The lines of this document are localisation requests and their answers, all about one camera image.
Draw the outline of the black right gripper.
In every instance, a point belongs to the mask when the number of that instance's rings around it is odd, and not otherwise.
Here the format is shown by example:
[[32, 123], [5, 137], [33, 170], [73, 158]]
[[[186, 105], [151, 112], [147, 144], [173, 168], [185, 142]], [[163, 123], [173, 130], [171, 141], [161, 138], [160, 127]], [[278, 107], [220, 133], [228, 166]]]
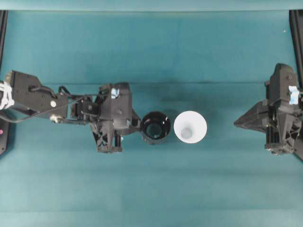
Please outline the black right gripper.
[[269, 106], [268, 100], [257, 102], [234, 126], [266, 132], [265, 149], [273, 155], [294, 154], [294, 143], [302, 132], [302, 108], [280, 101]]

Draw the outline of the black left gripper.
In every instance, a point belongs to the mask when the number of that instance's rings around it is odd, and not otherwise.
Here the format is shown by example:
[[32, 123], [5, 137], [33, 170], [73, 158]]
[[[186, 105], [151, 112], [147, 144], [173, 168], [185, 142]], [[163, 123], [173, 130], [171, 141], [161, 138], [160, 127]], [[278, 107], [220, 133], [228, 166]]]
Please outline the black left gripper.
[[[98, 107], [98, 114], [92, 118], [90, 123], [93, 136], [96, 141], [97, 151], [101, 153], [116, 153], [122, 151], [121, 132], [124, 130], [114, 129], [111, 117], [111, 89], [113, 84], [106, 84], [99, 88], [95, 104]], [[141, 118], [130, 105], [130, 120], [128, 129], [140, 129]]]

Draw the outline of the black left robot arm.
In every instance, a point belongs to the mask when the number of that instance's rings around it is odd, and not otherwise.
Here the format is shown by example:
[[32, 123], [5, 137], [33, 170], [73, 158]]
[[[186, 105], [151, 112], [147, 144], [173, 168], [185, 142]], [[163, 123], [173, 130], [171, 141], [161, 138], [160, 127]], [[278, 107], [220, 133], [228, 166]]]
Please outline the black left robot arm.
[[64, 86], [55, 93], [38, 77], [11, 71], [0, 83], [0, 151], [7, 149], [9, 125], [33, 117], [91, 128], [98, 152], [121, 152], [122, 137], [141, 131], [128, 83], [105, 84], [97, 94], [71, 94]]

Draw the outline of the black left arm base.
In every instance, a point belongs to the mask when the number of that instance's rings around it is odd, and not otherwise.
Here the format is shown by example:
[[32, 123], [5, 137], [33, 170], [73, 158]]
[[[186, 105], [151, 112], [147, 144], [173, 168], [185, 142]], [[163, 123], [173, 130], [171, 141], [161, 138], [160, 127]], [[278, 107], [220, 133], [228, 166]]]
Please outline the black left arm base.
[[3, 155], [7, 150], [9, 138], [10, 123], [4, 119], [0, 119], [0, 155]]

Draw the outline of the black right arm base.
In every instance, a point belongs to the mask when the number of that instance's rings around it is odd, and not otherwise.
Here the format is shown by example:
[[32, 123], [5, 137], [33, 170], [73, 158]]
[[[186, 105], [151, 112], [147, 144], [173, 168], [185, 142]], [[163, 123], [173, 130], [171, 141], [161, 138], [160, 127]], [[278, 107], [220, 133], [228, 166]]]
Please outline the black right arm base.
[[302, 161], [303, 160], [303, 133], [297, 137], [294, 143], [294, 154]]

